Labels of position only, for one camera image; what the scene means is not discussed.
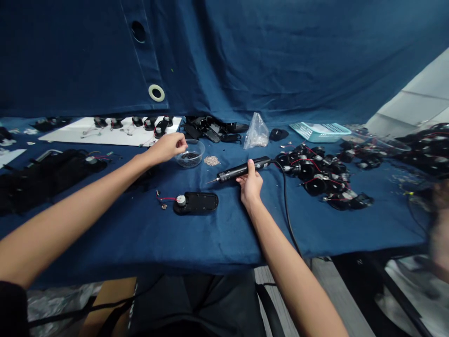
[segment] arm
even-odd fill
[[[248,161],[237,178],[241,200],[259,237],[263,255],[301,336],[348,336],[332,302],[262,203],[262,177]]]
[[[434,203],[438,218],[431,233],[430,251],[435,275],[449,283],[449,179],[435,185]]]
[[[165,135],[114,172],[25,222],[0,241],[0,280],[28,288],[141,174],[186,148],[182,133]]]

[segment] light blue plastic basket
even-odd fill
[[[305,122],[290,124],[290,127],[312,143],[335,143],[342,136],[351,134],[351,130],[337,123],[319,125],[326,128],[328,132],[316,129],[314,124]]]

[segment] electric screwdriver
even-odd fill
[[[267,156],[265,156],[265,157],[253,159],[253,161],[254,161],[254,166],[256,167],[256,171],[258,171],[261,168],[263,169],[263,168],[267,167],[270,164],[271,159],[268,158]],[[229,170],[218,173],[217,178],[210,181],[209,183],[214,182],[214,181],[224,183],[228,180],[231,180],[231,179],[234,180],[235,178],[243,176],[245,174],[248,174],[248,163],[247,162],[245,164],[241,164],[234,168],[230,168]]]

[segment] white wall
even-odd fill
[[[378,136],[404,136],[449,122],[449,49],[411,80],[366,123]]]

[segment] blue tablecloth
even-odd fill
[[[62,286],[92,281],[122,278],[146,272],[169,273],[206,272],[226,274],[264,264],[260,247],[245,209],[240,203],[240,188],[235,182],[206,183],[225,169],[239,165],[248,158],[268,155],[274,158],[283,149],[281,144],[291,141],[299,144],[303,139],[289,129],[290,136],[267,147],[243,150],[238,144],[213,144],[202,139],[206,146],[204,156],[214,155],[221,164],[210,167],[201,163],[195,168],[181,168],[171,160],[160,165],[150,190],[141,189],[123,194],[100,220],[70,247],[37,280],[35,286]],[[114,160],[101,173],[94,174],[55,198],[59,201],[76,190],[123,165],[146,148],[47,143],[37,136],[15,135],[17,143],[8,149],[26,148],[27,151],[11,162],[20,168],[30,158],[37,158],[48,149],[69,148],[114,151],[123,156]],[[27,145],[27,141],[36,142]],[[338,144],[325,144],[327,153],[336,153]],[[304,257],[332,256],[360,250],[422,244],[425,235],[407,209],[392,175],[405,175],[388,163],[371,171],[360,171],[350,164],[352,187],[375,198],[372,207],[358,211],[340,212],[319,197],[309,196],[300,181],[287,177],[287,195],[290,218],[298,244]],[[283,181],[274,166],[261,171],[264,185],[261,197],[273,218],[291,241],[287,230]],[[171,205],[161,209],[155,190],[163,197],[176,197],[186,191],[214,192],[219,197],[215,212],[207,215],[176,215]],[[44,204],[23,214],[1,218],[0,236],[3,237],[38,214]]]

